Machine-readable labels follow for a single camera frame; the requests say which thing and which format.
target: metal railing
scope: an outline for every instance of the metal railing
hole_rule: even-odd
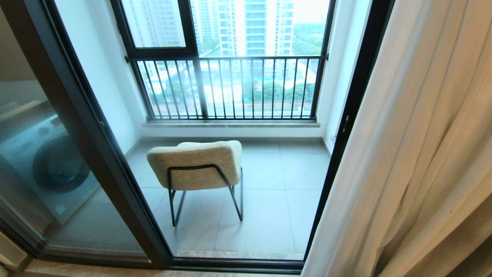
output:
[[[131,60],[149,120],[312,120],[326,56]]]

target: black metal chair frame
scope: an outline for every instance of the black metal chair frame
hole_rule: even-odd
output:
[[[174,196],[176,195],[176,190],[173,190],[173,185],[172,185],[172,179],[171,179],[171,172],[173,170],[195,170],[195,169],[204,169],[204,168],[215,168],[217,172],[220,174],[224,182],[227,184],[229,187],[229,192],[231,193],[232,196],[232,201],[234,201],[234,206],[236,206],[236,211],[238,212],[239,220],[243,220],[243,168],[241,167],[241,211],[239,211],[238,203],[236,202],[236,197],[234,196],[235,192],[235,185],[231,185],[227,177],[225,176],[224,172],[220,169],[218,165],[215,164],[210,164],[210,165],[203,165],[203,166],[193,166],[193,167],[169,167],[167,169],[167,184],[169,186],[168,191],[169,191],[169,204],[171,205],[171,218],[173,220],[173,226],[175,227],[178,224],[178,220],[180,218],[181,214],[181,207],[183,206],[183,201],[185,200],[185,194],[186,191],[183,191],[183,194],[181,195],[181,200],[180,200],[180,205],[178,206],[178,212],[176,216],[174,215]]]

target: washing machine door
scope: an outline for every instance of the washing machine door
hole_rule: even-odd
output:
[[[46,141],[34,158],[34,178],[39,186],[54,193],[78,188],[89,172],[89,166],[68,135]]]

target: white curtain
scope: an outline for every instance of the white curtain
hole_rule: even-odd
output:
[[[396,1],[303,277],[404,276],[491,194],[491,7]]]

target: chair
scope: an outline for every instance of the chair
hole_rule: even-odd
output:
[[[171,218],[176,226],[186,191],[228,187],[239,219],[243,220],[243,169],[241,143],[237,140],[211,143],[183,142],[175,147],[154,147],[147,160],[160,184],[168,189]],[[241,210],[234,195],[241,181]],[[178,212],[174,215],[173,200],[182,190]]]

